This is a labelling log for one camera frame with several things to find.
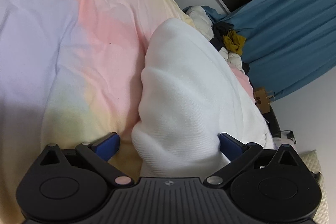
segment white ribbed cloth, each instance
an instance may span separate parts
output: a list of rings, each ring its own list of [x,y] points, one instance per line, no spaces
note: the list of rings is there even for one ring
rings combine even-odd
[[[267,124],[226,61],[194,28],[168,19],[142,71],[141,121],[132,132],[142,176],[205,178],[228,163],[217,135],[273,148]]]

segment triangular cutout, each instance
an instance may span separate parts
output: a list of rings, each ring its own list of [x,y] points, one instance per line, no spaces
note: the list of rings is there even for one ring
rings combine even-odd
[[[292,154],[289,151],[283,152],[279,163],[285,165],[298,166],[298,164],[296,163],[295,159],[293,158]]]
[[[49,150],[40,165],[57,164],[59,159],[53,150]]]

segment ribbed black surface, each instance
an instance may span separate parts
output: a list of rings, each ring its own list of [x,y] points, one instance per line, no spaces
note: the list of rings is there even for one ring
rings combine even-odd
[[[139,184],[132,188],[116,190],[102,210],[77,223],[261,224],[263,222],[240,212],[223,190],[207,188],[198,178],[142,178]]]

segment yellow fabric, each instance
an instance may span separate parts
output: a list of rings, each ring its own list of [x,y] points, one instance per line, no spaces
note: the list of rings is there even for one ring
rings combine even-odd
[[[237,53],[239,55],[243,54],[243,47],[246,41],[246,38],[242,35],[239,35],[234,30],[229,30],[227,35],[223,36],[224,45],[227,50]]]

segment pile of clothes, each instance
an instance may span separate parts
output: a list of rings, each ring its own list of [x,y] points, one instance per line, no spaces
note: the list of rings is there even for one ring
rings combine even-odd
[[[233,25],[226,22],[212,24],[201,6],[193,6],[185,12],[194,21],[196,29],[215,47],[221,56],[244,74],[250,66],[242,62],[243,46],[246,38],[233,30]]]

